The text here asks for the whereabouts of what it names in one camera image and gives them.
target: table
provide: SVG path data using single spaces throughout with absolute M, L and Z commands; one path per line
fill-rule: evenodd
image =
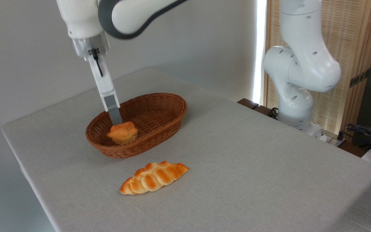
M 366 231 L 371 163 L 254 110 L 153 69 L 115 81 L 121 102 L 152 92 L 188 104 L 180 130 L 112 159 L 85 138 L 103 111 L 96 89 L 3 127 L 57 231 Z M 190 170 L 156 192 L 119 193 L 147 163 Z

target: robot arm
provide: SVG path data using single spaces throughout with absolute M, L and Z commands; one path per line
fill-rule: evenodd
M 313 98 L 307 90 L 331 91 L 341 75 L 321 34 L 321 0 L 281 0 L 280 25 L 289 47 L 274 46 L 264 57 L 279 99 L 278 120 L 320 138 L 321 127 L 311 122 Z
M 105 56 L 112 36 L 138 36 L 159 15 L 186 0 L 57 0 L 75 52 L 90 63 L 103 106 L 114 125 L 122 123 L 119 101 Z

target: basket rim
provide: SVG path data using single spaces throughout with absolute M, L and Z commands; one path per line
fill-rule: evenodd
M 181 96 L 178 95 L 178 94 L 174 94 L 174 93 L 166 93 L 166 92 L 155 92 L 155 93 L 144 94 L 144 95 L 141 95 L 141 96 L 138 96 L 138 97 L 132 98 L 132 99 L 130 99 L 130 100 L 128 100 L 128 101 L 125 101 L 125 102 L 121 103 L 121 106 L 123 106 L 123 105 L 125 105 L 125 104 L 128 104 L 128 103 L 130 103 L 130 102 L 132 102 L 132 101 L 136 101 L 136 100 L 138 100 L 138 99 L 142 99 L 142 98 L 146 98 L 146 97 L 150 97 L 150 96 L 154 96 L 154 95 L 171 95 L 171 96 L 174 96 L 174 97 L 178 98 L 181 102 L 184 103 L 184 108 L 183 108 L 182 112 L 181 112 L 181 113 L 180 113 L 180 114 L 179 114 L 175 119 L 173 119 L 171 122 L 167 123 L 166 125 L 164 125 L 164 126 L 162 126 L 162 127 L 159 127 L 159 128 L 157 128 L 157 129 L 154 129 L 154 130 L 150 131 L 148 134 L 153 134 L 153 133 L 158 134 L 158 133 L 164 132 L 165 130 L 169 129 L 170 127 L 172 127 L 173 125 L 175 125 L 175 124 L 177 124 L 177 123 L 181 123 L 182 118 L 184 117 L 184 115 L 185 115 L 186 112 L 187 112 L 187 102 L 184 100 L 183 97 L 181 97 Z M 102 116 L 102 115 L 105 114 L 105 113 L 106 113 L 106 112 L 103 111 L 103 112 L 101 112 L 99 115 L 97 115 L 96 117 Z M 124 150 L 124 149 L 126 149 L 126 148 L 129 148 L 129 147 L 135 146 L 135 145 L 137 145 L 137 144 L 143 143 L 143 142 L 145 142 L 146 140 L 148 140 L 148 136 L 142 136 L 141 138 L 138 138 L 138 139 L 136 139 L 136 140 L 133 141 L 133 142 L 130 142 L 130 143 L 128 143 L 128 144 L 123 144 L 123 145 L 118 145 L 118 144 L 116 144 L 116 145 L 113 145 L 113 146 L 105 146 L 105 145 L 97 144 L 97 143 L 95 143 L 95 142 L 92 140 L 90 134 L 88 133 L 88 131 L 89 131 L 89 129 L 90 129 L 91 122 L 90 122 L 90 124 L 88 124 L 87 129 L 85 130 L 85 136 L 86 136 L 88 142 L 90 142 L 91 145 L 93 145 L 93 146 L 95 146 L 95 147 L 97 147 L 97 148 L 107 149 L 107 148 L 116 148 L 116 147 L 118 147 L 119 149 Z

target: bread basket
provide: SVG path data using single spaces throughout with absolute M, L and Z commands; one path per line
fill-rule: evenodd
M 107 133 L 112 127 L 108 112 L 102 112 L 87 126 L 88 142 L 112 158 L 128 158 L 141 154 L 169 139 L 179 129 L 187 111 L 186 101 L 172 93 L 142 95 L 121 104 L 123 122 L 131 121 L 138 129 L 135 141 L 115 144 Z

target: bread roll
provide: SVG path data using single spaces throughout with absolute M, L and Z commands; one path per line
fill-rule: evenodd
M 134 141 L 137 138 L 138 129 L 134 123 L 126 122 L 123 124 L 113 125 L 107 134 L 116 144 L 123 145 Z
M 171 164 L 167 161 L 149 163 L 128 178 L 119 191 L 122 194 L 131 195 L 157 191 L 163 186 L 170 185 L 178 180 L 188 170 L 189 168 L 182 163 Z

